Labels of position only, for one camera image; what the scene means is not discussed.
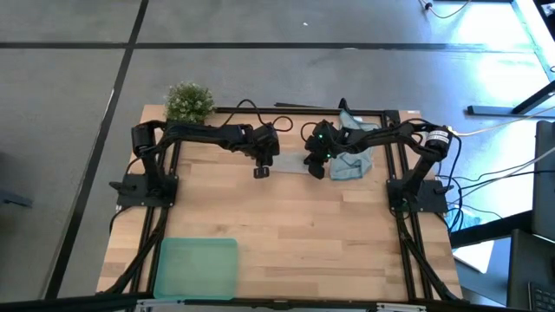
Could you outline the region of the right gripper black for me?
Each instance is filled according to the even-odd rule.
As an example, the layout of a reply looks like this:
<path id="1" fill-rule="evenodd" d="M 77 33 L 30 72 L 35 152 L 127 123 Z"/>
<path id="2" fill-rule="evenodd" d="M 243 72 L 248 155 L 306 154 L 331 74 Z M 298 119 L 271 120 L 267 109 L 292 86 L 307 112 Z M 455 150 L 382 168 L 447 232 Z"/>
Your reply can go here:
<path id="1" fill-rule="evenodd" d="M 304 149 L 309 153 L 304 158 L 304 164 L 309 165 L 309 173 L 318 179 L 322 179 L 325 174 L 323 164 L 334 157 L 335 148 L 333 146 L 308 146 Z"/>

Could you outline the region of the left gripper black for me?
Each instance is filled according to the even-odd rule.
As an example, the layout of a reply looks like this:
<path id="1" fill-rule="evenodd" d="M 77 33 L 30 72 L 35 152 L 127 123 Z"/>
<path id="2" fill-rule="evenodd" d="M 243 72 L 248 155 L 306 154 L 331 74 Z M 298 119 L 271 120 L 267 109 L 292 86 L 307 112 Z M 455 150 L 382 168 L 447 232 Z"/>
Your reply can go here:
<path id="1" fill-rule="evenodd" d="M 270 175 L 270 169 L 268 167 L 262 166 L 272 166 L 273 157 L 278 156 L 280 153 L 280 146 L 277 142 L 254 145 L 247 149 L 247 155 L 255 160 L 256 167 L 253 170 L 253 176 L 255 179 L 268 178 Z"/>

